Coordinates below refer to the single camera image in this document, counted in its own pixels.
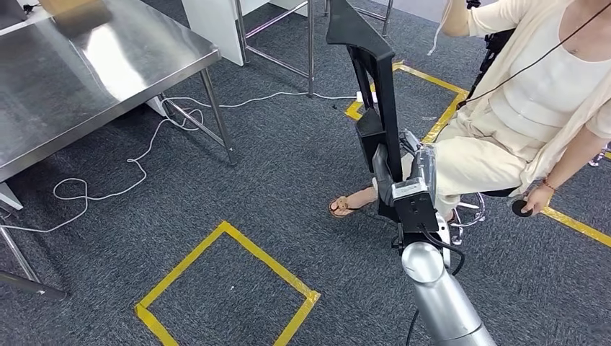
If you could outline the person's left hand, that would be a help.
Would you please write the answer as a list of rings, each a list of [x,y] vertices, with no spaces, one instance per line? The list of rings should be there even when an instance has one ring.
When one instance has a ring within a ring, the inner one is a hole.
[[[521,209],[522,213],[531,212],[533,215],[539,213],[542,209],[548,206],[550,199],[555,193],[555,189],[545,182],[541,182],[536,188],[533,188],[525,198],[525,206]]]

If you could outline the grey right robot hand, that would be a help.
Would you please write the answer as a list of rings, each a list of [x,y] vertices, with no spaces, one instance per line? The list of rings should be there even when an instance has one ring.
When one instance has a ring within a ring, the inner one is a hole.
[[[388,150],[380,144],[373,155],[372,166],[381,200],[390,207],[412,197],[423,197],[433,203],[436,195],[435,147],[422,143],[407,129],[399,131],[398,139],[400,147],[412,156],[409,176],[401,182],[393,180],[387,164]]]

